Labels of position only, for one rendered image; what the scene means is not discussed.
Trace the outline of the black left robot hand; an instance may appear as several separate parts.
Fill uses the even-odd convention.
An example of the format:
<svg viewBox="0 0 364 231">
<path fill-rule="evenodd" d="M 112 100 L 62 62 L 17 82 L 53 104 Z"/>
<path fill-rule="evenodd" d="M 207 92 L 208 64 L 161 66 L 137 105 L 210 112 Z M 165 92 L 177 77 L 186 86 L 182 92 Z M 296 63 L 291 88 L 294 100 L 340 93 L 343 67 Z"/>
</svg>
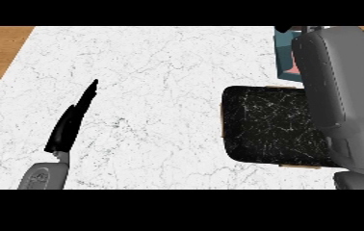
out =
<svg viewBox="0 0 364 231">
<path fill-rule="evenodd" d="M 96 96 L 96 85 L 97 80 L 93 80 L 77 104 L 68 107 L 56 122 L 44 147 L 44 151 L 48 153 L 54 153 L 56 151 L 68 152 L 71 150 L 80 131 L 81 121 L 91 104 L 90 102 Z"/>
</svg>

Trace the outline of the teal box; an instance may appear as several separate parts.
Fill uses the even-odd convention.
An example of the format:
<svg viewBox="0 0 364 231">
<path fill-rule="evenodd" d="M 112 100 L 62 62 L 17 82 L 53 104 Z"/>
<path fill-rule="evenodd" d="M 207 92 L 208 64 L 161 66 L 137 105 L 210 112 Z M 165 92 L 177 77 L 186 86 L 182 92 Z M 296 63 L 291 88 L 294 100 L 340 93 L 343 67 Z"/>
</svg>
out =
<svg viewBox="0 0 364 231">
<path fill-rule="evenodd" d="M 272 35 L 276 78 L 294 82 L 302 81 L 300 74 L 285 73 L 284 70 L 291 68 L 291 39 L 300 34 L 300 31 L 288 30 L 285 33 L 273 31 Z"/>
</svg>

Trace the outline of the black marbled tray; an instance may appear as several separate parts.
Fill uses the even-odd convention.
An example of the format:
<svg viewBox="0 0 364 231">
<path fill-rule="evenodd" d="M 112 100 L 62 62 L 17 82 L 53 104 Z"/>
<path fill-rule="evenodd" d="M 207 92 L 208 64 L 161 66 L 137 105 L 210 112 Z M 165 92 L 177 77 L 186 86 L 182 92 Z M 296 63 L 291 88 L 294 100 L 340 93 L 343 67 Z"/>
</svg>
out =
<svg viewBox="0 0 364 231">
<path fill-rule="evenodd" d="M 235 161 L 337 167 L 310 122 L 303 89 L 226 87 L 220 111 L 225 150 Z"/>
</svg>

